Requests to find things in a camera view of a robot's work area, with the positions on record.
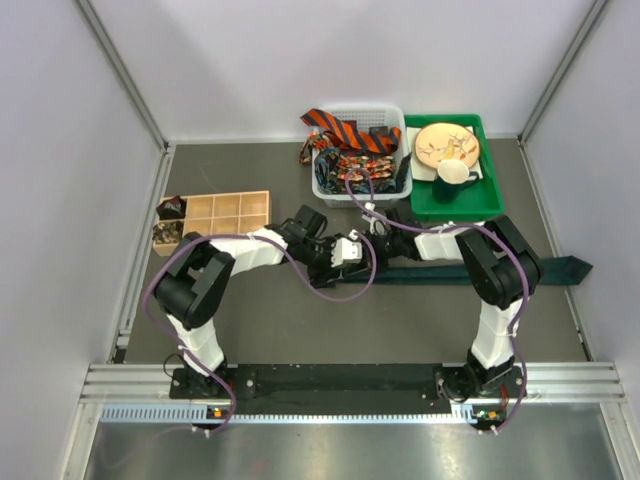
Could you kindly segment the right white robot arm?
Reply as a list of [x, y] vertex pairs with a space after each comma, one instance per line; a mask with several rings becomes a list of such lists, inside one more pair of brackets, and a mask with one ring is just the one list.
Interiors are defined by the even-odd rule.
[[517, 329], [542, 277], [538, 255], [505, 215], [424, 229], [402, 221], [395, 209], [378, 213], [368, 202], [363, 219], [380, 263], [396, 257], [462, 263], [481, 300], [479, 324], [464, 366], [443, 376], [441, 391], [459, 402], [492, 394], [521, 359]]

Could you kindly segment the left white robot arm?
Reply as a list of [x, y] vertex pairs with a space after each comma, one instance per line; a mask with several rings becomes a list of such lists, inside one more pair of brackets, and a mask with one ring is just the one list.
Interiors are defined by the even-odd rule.
[[327, 218], [304, 205], [282, 224], [244, 236], [205, 240], [190, 233], [170, 257], [153, 296], [175, 330], [184, 367], [173, 376], [175, 398], [214, 398], [226, 387], [225, 355], [213, 317], [232, 276], [263, 266], [297, 263], [307, 268], [314, 288], [325, 288], [350, 268], [366, 267], [359, 236], [322, 238]]

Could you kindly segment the dark teal necktie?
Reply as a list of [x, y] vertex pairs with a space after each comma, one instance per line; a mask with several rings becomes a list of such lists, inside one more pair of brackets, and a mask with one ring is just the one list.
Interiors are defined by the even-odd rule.
[[[582, 283], [593, 266], [575, 256], [542, 259], [543, 286], [576, 286]], [[373, 280], [378, 285], [470, 286], [469, 273], [461, 264], [431, 267], [393, 267], [378, 271]]]

